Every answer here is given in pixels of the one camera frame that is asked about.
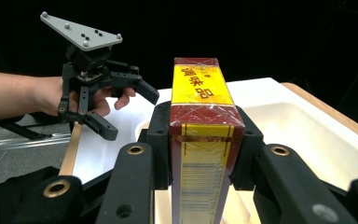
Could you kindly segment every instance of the box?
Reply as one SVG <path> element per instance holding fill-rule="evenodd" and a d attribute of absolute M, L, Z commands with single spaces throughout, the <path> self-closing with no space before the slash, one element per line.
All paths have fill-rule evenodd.
<path fill-rule="evenodd" d="M 244 124 L 215 58 L 175 58 L 172 223 L 220 223 Z"/>

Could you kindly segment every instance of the barcode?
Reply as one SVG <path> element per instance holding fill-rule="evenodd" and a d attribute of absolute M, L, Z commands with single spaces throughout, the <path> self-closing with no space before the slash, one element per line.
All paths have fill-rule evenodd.
<path fill-rule="evenodd" d="M 214 215 L 223 173 L 221 163 L 183 163 L 181 210 Z"/>

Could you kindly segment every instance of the wooden edge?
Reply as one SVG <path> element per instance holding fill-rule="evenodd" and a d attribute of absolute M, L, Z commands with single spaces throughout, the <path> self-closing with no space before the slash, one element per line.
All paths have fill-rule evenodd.
<path fill-rule="evenodd" d="M 324 113 L 335 119 L 336 121 L 340 122 L 344 126 L 351 129 L 353 132 L 358 134 L 358 123 L 354 120 L 348 118 L 344 114 L 338 112 L 336 109 L 331 107 L 330 105 L 327 105 L 326 103 L 322 102 L 312 94 L 308 93 L 307 91 L 304 91 L 300 87 L 298 87 L 296 84 L 289 83 L 289 82 L 283 82 L 281 83 L 284 87 L 289 89 L 290 91 L 296 93 L 306 101 L 308 101 L 310 104 L 315 105 L 319 109 L 321 109 Z"/>
<path fill-rule="evenodd" d="M 66 149 L 59 175 L 72 175 L 74 172 L 80 135 L 81 125 L 75 122 L 74 129 L 72 130 L 71 140 L 69 141 L 68 148 Z"/>

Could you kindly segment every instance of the black background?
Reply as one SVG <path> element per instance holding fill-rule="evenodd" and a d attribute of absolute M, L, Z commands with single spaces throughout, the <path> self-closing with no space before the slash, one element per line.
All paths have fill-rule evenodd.
<path fill-rule="evenodd" d="M 217 58 L 226 81 L 294 82 L 332 107 L 358 75 L 358 0 L 0 1 L 1 72 L 61 75 L 67 42 L 43 11 L 122 34 L 111 59 L 157 89 L 172 86 L 174 57 Z"/>

